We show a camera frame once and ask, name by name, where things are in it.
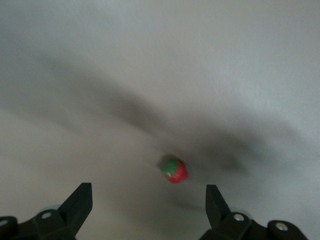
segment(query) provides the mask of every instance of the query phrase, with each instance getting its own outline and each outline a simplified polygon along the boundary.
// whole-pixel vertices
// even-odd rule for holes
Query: strawberry
[[[170,183],[177,184],[188,178],[186,165],[178,158],[172,158],[165,163],[162,172]]]

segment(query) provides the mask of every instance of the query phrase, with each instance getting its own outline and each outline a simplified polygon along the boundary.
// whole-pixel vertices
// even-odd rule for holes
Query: black mechanical part
[[[82,183],[58,210],[42,211],[20,224],[13,216],[0,217],[0,240],[75,240],[92,207],[92,185]]]
[[[200,240],[307,240],[292,223],[273,220],[263,227],[240,212],[231,212],[216,185],[206,186],[209,229]]]

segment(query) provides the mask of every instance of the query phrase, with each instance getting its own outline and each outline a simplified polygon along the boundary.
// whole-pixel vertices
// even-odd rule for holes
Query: gray surface
[[[92,182],[79,240],[195,240],[216,184],[319,239],[320,1],[4,0],[0,23],[0,216]]]

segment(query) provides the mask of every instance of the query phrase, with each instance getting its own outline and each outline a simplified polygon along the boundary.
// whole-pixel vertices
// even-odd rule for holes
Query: screw
[[[287,225],[285,225],[284,223],[282,222],[277,222],[275,224],[276,228],[279,229],[280,231],[288,231],[288,227]]]
[[[41,216],[42,219],[47,219],[49,217],[51,217],[51,212],[46,212],[46,213],[42,214],[42,216]]]
[[[6,225],[9,221],[7,219],[0,221],[0,227]]]
[[[242,215],[239,214],[239,213],[235,214],[233,217],[234,217],[235,220],[237,220],[237,221],[239,221],[239,222],[242,222],[242,221],[245,220],[244,216],[242,216]]]

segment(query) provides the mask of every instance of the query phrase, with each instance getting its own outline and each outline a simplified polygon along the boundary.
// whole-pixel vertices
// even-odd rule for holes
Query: toy strawberry
[[[170,183],[177,184],[188,178],[186,165],[178,158],[171,158],[167,161],[162,172]]]

